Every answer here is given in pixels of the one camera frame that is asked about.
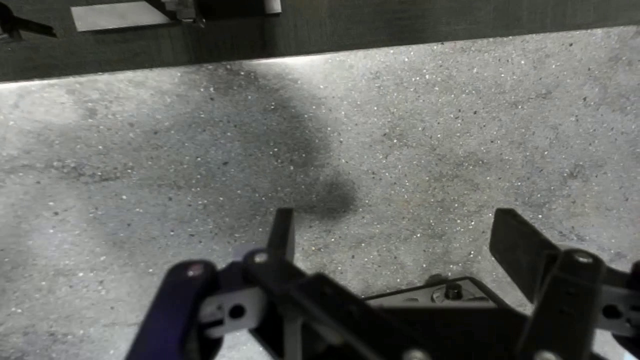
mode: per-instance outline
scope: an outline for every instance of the gray speckled surface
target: gray speckled surface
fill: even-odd
[[[499,205],[628,267],[638,33],[2,83],[0,358],[122,358],[170,264],[265,244],[279,205],[299,261],[359,294],[445,271],[523,304],[486,250]]]

